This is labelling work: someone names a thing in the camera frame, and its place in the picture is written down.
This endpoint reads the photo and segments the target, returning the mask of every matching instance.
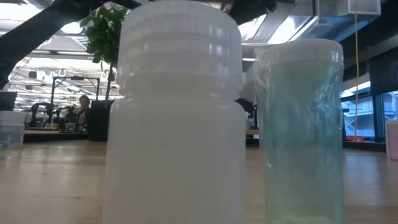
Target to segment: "plastic bottle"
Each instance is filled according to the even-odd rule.
[[[121,31],[104,224],[243,224],[241,36],[198,2],[133,10]]]
[[[257,63],[267,92],[266,223],[342,224],[342,46],[298,40],[266,50]]]

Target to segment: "white plastic bottle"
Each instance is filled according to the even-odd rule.
[[[243,224],[241,36],[205,4],[141,6],[121,32],[104,224]]]

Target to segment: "green leaves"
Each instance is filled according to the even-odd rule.
[[[107,9],[102,6],[80,22],[81,27],[86,27],[86,52],[94,55],[93,63],[103,60],[109,64],[117,64],[120,29],[127,12],[126,8]]]

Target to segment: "black ceiling beam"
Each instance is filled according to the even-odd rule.
[[[46,9],[0,37],[0,89],[8,83],[15,65],[64,25],[79,21],[110,0],[54,0]],[[134,9],[133,0],[113,0]],[[276,8],[275,0],[235,0],[230,16],[242,24]]]

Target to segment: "black pot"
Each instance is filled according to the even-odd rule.
[[[93,101],[85,112],[88,140],[106,142],[108,140],[109,116],[113,101]]]

